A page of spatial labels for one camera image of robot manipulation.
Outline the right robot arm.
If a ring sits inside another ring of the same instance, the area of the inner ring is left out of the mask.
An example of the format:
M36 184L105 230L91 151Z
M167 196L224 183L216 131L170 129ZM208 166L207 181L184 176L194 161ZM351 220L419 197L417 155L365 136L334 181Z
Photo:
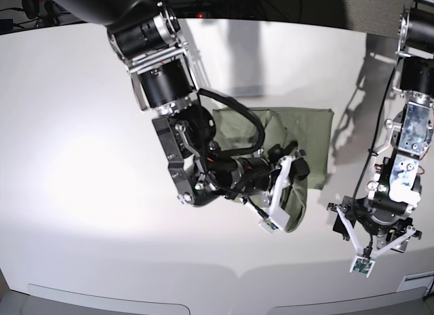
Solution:
M261 156L266 133L259 117L234 98L198 86L177 17L163 0L54 1L82 21L106 28L139 107L157 114L153 126L182 202L202 207L221 196L269 193L279 203L282 193L308 177L296 142L275 145ZM253 144L223 149L215 140L213 116L201 104L203 96L248 120L256 130Z

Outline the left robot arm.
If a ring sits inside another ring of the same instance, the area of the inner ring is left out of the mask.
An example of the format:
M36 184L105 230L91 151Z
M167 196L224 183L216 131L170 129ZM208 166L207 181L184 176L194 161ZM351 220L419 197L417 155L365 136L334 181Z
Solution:
M389 250L403 253L410 238L422 235L410 216L421 200L420 162L433 138L433 12L424 6L432 7L433 0L411 0L400 18L394 69L401 77L385 94L398 94L404 105L394 119L376 124L386 137L368 150L361 172L370 177L367 195L328 206L338 214L334 231L366 259Z

